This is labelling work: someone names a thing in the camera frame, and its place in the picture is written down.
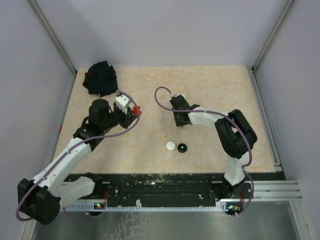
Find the orange round charging case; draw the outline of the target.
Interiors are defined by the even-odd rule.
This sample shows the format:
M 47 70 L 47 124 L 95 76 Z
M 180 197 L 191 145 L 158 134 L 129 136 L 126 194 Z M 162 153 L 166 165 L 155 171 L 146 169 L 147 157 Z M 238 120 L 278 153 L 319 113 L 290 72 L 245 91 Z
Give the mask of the orange round charging case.
M 142 114 L 141 107 L 140 106 L 133 106 L 132 112 L 133 112 L 133 114 L 140 116 Z

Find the white charging case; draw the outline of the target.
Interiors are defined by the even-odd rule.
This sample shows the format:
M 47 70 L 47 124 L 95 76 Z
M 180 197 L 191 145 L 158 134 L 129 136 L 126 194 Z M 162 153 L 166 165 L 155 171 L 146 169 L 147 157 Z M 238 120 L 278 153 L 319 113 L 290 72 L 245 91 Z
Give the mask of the white charging case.
M 168 151 L 173 151 L 176 148 L 176 144 L 173 141 L 168 141 L 165 147 Z

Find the black round charging case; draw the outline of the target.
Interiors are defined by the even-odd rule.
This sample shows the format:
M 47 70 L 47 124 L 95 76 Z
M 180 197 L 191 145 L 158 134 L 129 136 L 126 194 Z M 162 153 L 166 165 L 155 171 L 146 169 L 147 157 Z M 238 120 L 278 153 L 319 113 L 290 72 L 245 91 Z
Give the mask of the black round charging case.
M 177 146 L 177 150 L 178 152 L 180 153 L 185 153 L 187 150 L 188 150 L 188 147 L 185 143 L 180 143 L 178 146 Z

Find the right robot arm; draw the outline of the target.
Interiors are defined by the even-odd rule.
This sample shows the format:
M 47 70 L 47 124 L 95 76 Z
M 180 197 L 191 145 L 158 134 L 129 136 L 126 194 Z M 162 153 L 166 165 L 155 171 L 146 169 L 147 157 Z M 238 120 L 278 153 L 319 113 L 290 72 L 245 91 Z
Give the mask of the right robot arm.
M 205 109 L 198 104 L 189 105 L 182 94 L 172 96 L 169 102 L 176 126 L 199 125 L 216 130 L 228 158 L 222 184 L 214 192 L 235 198 L 245 183 L 243 165 L 250 163 L 251 150 L 258 140 L 244 114 L 239 109 L 220 113 Z

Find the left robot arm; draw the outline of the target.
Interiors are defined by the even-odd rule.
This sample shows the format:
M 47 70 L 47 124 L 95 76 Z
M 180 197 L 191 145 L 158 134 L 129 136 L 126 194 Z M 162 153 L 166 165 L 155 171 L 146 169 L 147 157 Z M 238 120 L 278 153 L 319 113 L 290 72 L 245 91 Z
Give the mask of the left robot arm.
M 72 202 L 86 196 L 101 197 L 102 179 L 93 173 L 85 173 L 70 183 L 63 182 L 103 139 L 108 138 L 107 133 L 112 128 L 121 126 L 128 132 L 138 123 L 141 113 L 140 106 L 128 96 L 116 97 L 112 106 L 105 99 L 94 100 L 88 116 L 58 157 L 31 180 L 24 178 L 19 182 L 16 218 L 48 225 Z

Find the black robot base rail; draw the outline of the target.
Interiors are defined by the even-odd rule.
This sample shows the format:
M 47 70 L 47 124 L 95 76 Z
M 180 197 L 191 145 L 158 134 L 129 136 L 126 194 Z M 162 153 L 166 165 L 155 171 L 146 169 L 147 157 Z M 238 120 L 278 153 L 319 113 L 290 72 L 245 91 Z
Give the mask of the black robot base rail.
M 220 200 L 246 200 L 252 193 L 248 179 L 232 195 L 214 191 L 223 183 L 222 173 L 104 173 L 101 185 L 82 200 L 106 201 L 108 207 L 197 207 L 215 206 Z

